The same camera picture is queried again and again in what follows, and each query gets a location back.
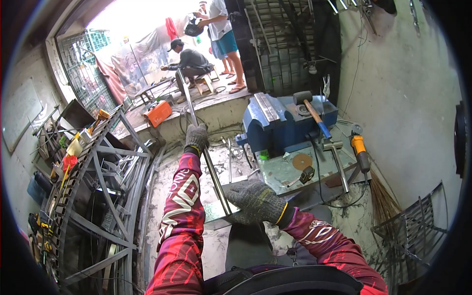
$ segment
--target wooden hammer handle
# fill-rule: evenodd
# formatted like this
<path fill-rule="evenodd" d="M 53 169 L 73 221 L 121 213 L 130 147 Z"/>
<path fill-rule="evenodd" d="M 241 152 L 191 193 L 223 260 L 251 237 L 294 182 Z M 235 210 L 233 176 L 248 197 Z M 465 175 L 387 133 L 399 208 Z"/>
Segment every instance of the wooden hammer handle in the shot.
<path fill-rule="evenodd" d="M 320 118 L 320 116 L 318 115 L 318 113 L 315 111 L 315 109 L 312 107 L 312 104 L 310 104 L 308 102 L 308 100 L 304 100 L 303 103 L 305 104 L 306 108 L 308 109 L 308 111 L 310 112 L 311 116 L 313 117 L 313 119 L 315 119 L 315 122 L 316 123 L 320 123 L 320 122 L 323 122 Z"/>
<path fill-rule="evenodd" d="M 315 109 L 312 107 L 312 105 L 308 102 L 308 100 L 304 100 L 303 103 L 305 104 L 306 108 L 310 112 L 311 116 L 313 119 L 315 119 L 316 124 L 318 124 L 318 127 L 320 127 L 321 132 L 325 136 L 326 139 L 331 139 L 331 133 L 329 132 L 328 128 L 324 125 L 323 121 L 319 117 L 318 113 L 315 111 Z"/>

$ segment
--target broom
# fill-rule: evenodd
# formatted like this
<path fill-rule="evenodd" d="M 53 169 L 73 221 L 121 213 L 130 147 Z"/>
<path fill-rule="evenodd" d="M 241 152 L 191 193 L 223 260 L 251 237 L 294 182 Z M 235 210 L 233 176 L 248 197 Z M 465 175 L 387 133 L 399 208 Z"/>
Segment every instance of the broom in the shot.
<path fill-rule="evenodd" d="M 371 170 L 372 218 L 374 225 L 379 225 L 401 212 L 400 205 L 388 193 L 379 177 Z M 393 224 L 386 225 L 386 235 L 394 233 Z"/>

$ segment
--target blue shorts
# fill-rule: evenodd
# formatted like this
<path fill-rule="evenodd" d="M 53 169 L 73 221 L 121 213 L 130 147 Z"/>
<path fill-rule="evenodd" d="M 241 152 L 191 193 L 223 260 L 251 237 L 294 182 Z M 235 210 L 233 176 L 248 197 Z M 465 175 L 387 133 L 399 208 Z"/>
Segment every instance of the blue shorts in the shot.
<path fill-rule="evenodd" d="M 218 48 L 218 45 L 216 44 L 216 41 L 211 41 L 211 52 L 213 53 L 213 56 L 216 58 L 216 59 L 225 59 L 227 58 L 228 56 L 226 54 L 222 54 L 220 51 L 219 51 L 219 48 Z"/>
<path fill-rule="evenodd" d="M 224 34 L 223 37 L 216 41 L 218 49 L 223 54 L 228 54 L 229 52 L 237 51 L 236 40 L 233 34 L 233 30 Z"/>

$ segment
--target orange welding machine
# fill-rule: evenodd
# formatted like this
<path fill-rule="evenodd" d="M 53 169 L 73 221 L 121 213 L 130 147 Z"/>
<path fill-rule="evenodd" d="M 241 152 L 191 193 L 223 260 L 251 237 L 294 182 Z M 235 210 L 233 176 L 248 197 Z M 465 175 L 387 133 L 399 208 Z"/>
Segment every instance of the orange welding machine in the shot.
<path fill-rule="evenodd" d="M 162 123 L 170 114 L 172 114 L 172 109 L 169 103 L 167 101 L 159 101 L 153 103 L 143 115 L 154 127 L 157 127 L 157 125 Z"/>

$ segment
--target gloved hand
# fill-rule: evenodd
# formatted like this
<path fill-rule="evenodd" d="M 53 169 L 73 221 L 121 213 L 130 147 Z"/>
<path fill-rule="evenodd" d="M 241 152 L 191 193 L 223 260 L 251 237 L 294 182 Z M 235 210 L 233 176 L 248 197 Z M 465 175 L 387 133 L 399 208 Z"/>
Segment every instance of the gloved hand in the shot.
<path fill-rule="evenodd" d="M 295 209 L 279 199 L 270 186 L 258 180 L 231 186 L 226 198 L 241 209 L 228 217 L 229 220 L 241 224 L 269 221 L 285 228 L 295 213 Z"/>
<path fill-rule="evenodd" d="M 209 145 L 207 129 L 208 127 L 204 123 L 201 123 L 198 127 L 190 124 L 187 128 L 184 152 L 188 152 L 188 148 L 192 147 L 198 152 L 200 157 L 204 148 Z"/>

